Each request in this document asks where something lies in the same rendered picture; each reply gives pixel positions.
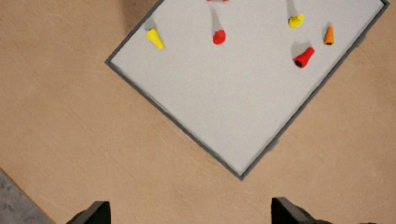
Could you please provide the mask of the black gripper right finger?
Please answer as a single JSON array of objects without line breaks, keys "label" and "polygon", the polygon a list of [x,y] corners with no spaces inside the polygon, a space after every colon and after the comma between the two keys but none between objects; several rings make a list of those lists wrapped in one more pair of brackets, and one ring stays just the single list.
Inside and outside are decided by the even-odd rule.
[{"label": "black gripper right finger", "polygon": [[286,197],[272,197],[271,224],[333,224],[315,219],[304,208],[295,206]]}]

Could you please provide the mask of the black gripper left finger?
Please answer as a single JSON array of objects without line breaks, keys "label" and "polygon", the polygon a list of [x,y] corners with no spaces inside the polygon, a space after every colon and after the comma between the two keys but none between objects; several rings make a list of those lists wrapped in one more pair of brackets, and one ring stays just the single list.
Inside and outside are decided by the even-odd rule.
[{"label": "black gripper left finger", "polygon": [[66,224],[111,224],[110,202],[95,201],[86,210],[77,213]]}]

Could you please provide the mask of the orange wire connector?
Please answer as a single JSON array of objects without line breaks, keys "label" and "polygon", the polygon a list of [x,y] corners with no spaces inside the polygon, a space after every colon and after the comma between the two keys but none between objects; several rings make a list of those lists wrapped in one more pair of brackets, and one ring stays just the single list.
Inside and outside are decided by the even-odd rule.
[{"label": "orange wire connector", "polygon": [[327,36],[325,37],[325,45],[333,45],[334,44],[334,36],[333,36],[333,29],[334,27],[328,27]]}]

